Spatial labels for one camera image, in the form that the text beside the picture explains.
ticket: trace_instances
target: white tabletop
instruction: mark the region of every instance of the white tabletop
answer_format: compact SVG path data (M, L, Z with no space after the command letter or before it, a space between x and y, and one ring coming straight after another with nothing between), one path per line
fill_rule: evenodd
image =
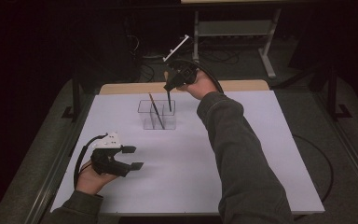
M268 164L286 189L293 214L321 213L324 207L312 184L295 141L273 91L227 91L244 105L244 116L259 137ZM153 93L155 100L166 94ZM118 216L218 214L220 179L207 132L197 117L198 100L185 92L173 92L176 103L175 130L144 130L137 113L147 94L98 95L77 142L73 157L52 205L69 199L73 172L81 148L101 134L117 132L124 146L135 146L133 154L118 153L118 161L144 162L104 187L102 213ZM90 159L92 148L83 160Z

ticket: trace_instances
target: wire mesh pen holder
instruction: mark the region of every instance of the wire mesh pen holder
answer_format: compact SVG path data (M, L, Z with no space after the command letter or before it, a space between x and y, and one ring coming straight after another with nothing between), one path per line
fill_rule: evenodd
M175 101L171 100L171 111L168 100L155 100L156 109L152 101L141 100L138 114L145 130L174 130L176 128Z

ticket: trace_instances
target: person's left hand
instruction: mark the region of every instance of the person's left hand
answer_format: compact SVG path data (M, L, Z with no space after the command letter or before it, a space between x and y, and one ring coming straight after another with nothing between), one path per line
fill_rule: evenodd
M116 178L116 175L98 175L94 169L92 169L91 161L88 161L81 167L81 172L77 180L76 190L94 195L97 194L103 188L103 186Z

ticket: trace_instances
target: dark gray sleeve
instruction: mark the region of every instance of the dark gray sleeve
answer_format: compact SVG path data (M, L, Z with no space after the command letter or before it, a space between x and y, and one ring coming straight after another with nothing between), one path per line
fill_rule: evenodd
M208 130L222 181L224 223L293 223L285 190L269 168L240 103L208 93L197 113Z
M62 207L55 209L43 224L97 223L103 197L75 190Z

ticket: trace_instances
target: human arm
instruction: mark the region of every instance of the human arm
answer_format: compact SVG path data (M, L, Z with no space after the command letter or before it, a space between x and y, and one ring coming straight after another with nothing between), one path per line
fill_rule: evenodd
M103 197L97 193L104 185L116 179L115 175L98 175L90 166L83 165L76 190L62 207L55 209L43 224L89 224L97 223Z
M219 213L224 223L292 223L285 190L269 168L242 105L209 85L204 88L205 77L199 73L194 84L179 90L201 99L197 113L222 182Z

